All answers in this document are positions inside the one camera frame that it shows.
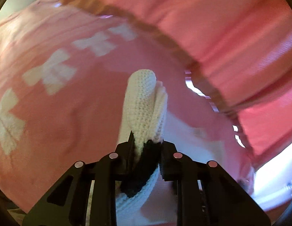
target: knitted fabric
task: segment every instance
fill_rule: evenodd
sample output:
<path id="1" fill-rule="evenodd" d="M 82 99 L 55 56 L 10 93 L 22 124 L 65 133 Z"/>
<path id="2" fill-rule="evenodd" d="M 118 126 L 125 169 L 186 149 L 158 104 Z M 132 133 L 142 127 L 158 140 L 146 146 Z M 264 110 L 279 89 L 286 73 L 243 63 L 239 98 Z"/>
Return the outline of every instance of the knitted fabric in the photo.
<path id="1" fill-rule="evenodd" d="M 162 82 L 156 81 L 154 72 L 143 69 L 133 73 L 128 80 L 122 118 L 127 121 L 134 134 L 136 162 L 148 140 L 162 142 L 166 112 L 167 93 Z M 158 175 L 157 167 L 146 185 L 132 198 L 124 193 L 116 195 L 118 217 L 126 216 L 142 207 L 153 190 Z"/>

